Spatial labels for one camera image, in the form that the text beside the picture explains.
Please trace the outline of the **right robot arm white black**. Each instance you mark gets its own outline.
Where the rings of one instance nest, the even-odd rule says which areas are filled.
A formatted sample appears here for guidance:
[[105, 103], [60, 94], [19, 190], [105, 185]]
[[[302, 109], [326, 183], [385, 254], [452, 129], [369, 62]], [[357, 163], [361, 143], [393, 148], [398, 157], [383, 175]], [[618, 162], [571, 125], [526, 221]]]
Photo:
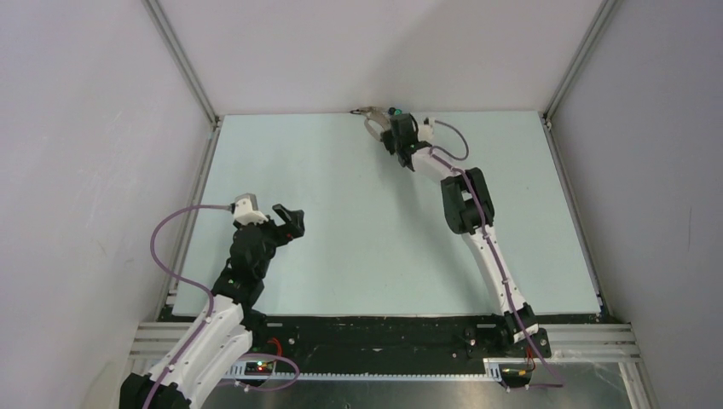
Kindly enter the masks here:
[[[495, 344], [505, 355], [515, 356], [524, 349], [543, 361], [540, 325], [534, 310], [519, 290], [502, 255], [495, 231], [495, 207], [481, 169], [460, 168], [471, 149], [462, 132], [452, 124], [425, 118], [395, 108], [382, 112], [382, 131], [376, 139], [397, 157], [399, 164], [427, 176], [439, 184], [445, 221], [471, 251], [495, 306]], [[462, 141], [464, 153], [454, 155], [431, 142], [435, 128], [452, 130]]]

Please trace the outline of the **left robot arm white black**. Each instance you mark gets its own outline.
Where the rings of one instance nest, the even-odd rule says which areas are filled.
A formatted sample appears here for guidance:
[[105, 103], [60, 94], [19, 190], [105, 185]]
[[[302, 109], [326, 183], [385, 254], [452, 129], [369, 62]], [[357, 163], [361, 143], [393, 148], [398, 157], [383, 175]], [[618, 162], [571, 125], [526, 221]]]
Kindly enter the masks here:
[[200, 408], [243, 355], [266, 361], [280, 358], [263, 354], [269, 344], [267, 317], [254, 305], [277, 249], [304, 236], [304, 211], [275, 204], [272, 210], [281, 219], [277, 223], [258, 209], [252, 194], [239, 196], [223, 210], [232, 214], [235, 231], [213, 286], [178, 277], [204, 292], [205, 306], [161, 361], [122, 382], [119, 407]]

